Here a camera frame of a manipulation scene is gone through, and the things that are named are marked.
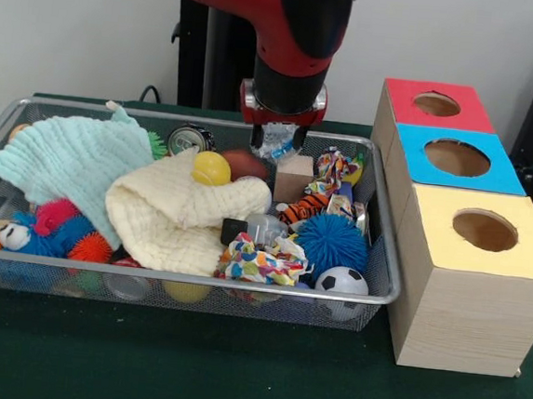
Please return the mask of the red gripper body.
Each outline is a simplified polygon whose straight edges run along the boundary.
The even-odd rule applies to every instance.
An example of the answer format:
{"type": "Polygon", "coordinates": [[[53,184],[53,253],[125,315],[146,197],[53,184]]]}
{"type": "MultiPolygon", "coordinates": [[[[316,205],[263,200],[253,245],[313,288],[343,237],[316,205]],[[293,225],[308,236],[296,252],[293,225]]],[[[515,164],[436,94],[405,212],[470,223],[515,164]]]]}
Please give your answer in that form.
{"type": "Polygon", "coordinates": [[[249,125],[267,125],[269,123],[291,124],[297,126],[317,126],[325,115],[327,107],[327,89],[323,85],[316,95],[312,107],[305,113],[281,114],[263,106],[255,95],[254,80],[246,78],[240,85],[240,109],[243,120],[249,125]]]}

